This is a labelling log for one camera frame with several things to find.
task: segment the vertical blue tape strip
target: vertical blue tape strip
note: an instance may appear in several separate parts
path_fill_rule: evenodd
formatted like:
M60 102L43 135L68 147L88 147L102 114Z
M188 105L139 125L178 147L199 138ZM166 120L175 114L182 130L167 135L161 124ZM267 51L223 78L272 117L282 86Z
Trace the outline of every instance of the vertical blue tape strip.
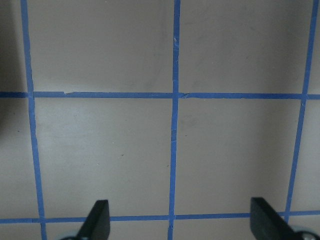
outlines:
M31 146L33 155L33 166L36 186L36 196L38 203L38 213L41 225L41 238L47 240L46 233L46 220L44 199L42 193L41 172L39 163L38 141L36 138L36 115L35 115L35 99L34 99L34 83L32 80L31 69L31 54L30 54L30 38L29 38L29 20L28 20L28 4L27 0L20 0L21 4L21 18L22 18L22 32L23 32L23 45L24 45L24 61L26 82L28 89L28 111L30 122Z
M173 239L175 221L176 165L177 165L177 126L179 105L179 44L180 44L180 0L174 0L173 18L173 66L172 66L172 118L171 118L171 162L169 192L168 240Z
M310 72L311 72L311 65L312 65L312 55L313 55L315 33L316 33L318 6L319 6L319 0L313 0L311 21L310 21L310 32L309 32L309 40L308 40L308 49L307 49L303 88L302 88L302 99L301 99L301 106L300 106L300 111L299 111L299 119L298 119L296 137L295 137L288 194L287 194L286 205L285 205L284 220L286 222L289 221L291 204L292 204L292 197L293 197L294 187L295 187L295 179L296 179L296 172L297 172L297 166L298 166L301 136L302 136L302 131L303 131L304 119L305 119L306 103L307 103L307 99L308 99L308 87L309 87L309 79L310 79Z

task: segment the grid square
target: grid square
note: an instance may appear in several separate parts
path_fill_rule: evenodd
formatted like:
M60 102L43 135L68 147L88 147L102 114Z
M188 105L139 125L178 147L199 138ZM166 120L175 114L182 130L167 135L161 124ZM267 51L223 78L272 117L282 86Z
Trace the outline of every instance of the grid square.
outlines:
M312 2L181 1L180 91L301 93Z
M27 99L0 98L0 219L37 218Z
M310 72L309 90L310 94L320 93L320 8L318 8L318 15L315 27L315 38L313 44L312 65Z
M97 199L112 216L168 214L170 99L38 98L46 216L84 217Z
M174 240L254 240L249 218L190 219L174 222Z
M28 6L36 91L172 91L173 1Z
M1 240L41 240L40 224L0 224Z
M78 231L82 223L48 223L48 240L56 240L61 233ZM167 238L167 221L112 221L110 240L163 240Z
M26 92L20 1L0 1L0 92Z
M300 101L179 102L176 214L248 213L251 197L284 211Z
M314 216L291 216L289 219L290 226L305 227L313 232L320 234L320 215Z
M320 210L320 102L309 100L303 122L292 211Z

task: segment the black object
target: black object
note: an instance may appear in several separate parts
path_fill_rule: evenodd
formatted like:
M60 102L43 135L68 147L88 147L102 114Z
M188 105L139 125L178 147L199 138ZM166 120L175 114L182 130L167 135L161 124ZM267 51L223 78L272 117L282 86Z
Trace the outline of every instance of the black object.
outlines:
M95 202L88 217L76 236L62 240L107 240L110 234L110 214L108 200Z
M262 197L252 197L250 228L257 240L320 240L308 231L294 232Z

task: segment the gray floor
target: gray floor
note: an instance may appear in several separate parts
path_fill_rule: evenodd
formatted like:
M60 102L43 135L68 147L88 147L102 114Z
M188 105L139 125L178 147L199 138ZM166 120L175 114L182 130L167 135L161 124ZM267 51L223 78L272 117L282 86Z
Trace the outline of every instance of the gray floor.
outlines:
M0 10L2 240L54 240L97 199L109 199L111 240L253 240L254 196L320 233L312 0L12 0Z

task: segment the blue grid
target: blue grid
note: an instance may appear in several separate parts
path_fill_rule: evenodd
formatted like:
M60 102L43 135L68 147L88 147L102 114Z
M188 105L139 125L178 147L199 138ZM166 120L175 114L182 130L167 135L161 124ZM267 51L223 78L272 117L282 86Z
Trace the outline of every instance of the blue grid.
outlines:
M284 212L279 212L288 222L290 216L312 216L320 215L320 210L291 211L295 177L299 159L299 150L303 130L305 110L308 100L320 100L320 94L308 94L309 79L312 65L312 55L315 40L316 22L319 0L313 0L305 74L302 93L223 93L223 92L179 92L179 44L180 44L180 0L174 0L173 21L173 64L172 64L172 92L71 92L60 91L34 91L31 69L30 38L28 26L27 0L20 0L23 44L25 56L25 69L27 92L0 92L0 98L28 98L28 112L30 122L30 136L32 145L34 176L36 183L36 194L39 218L11 218L0 219L0 224L37 223L41 226L42 240L47 240L46 223L76 223L84 222L85 217L62 217L45 218L44 200L42 193L41 171L38 153L38 142L36 138L35 98L139 98L139 99L172 99L171 116L171 159L170 159L170 190L168 215L142 215L142 216L112 216L111 221L168 221L168 240L173 239L175 220L195 219L232 219L249 218L248 212L243 213L219 213L219 214L175 214L175 192L176 192L176 153L177 153L177 125L179 99L296 99L300 100L300 111L294 145L291 175L288 186L286 207Z

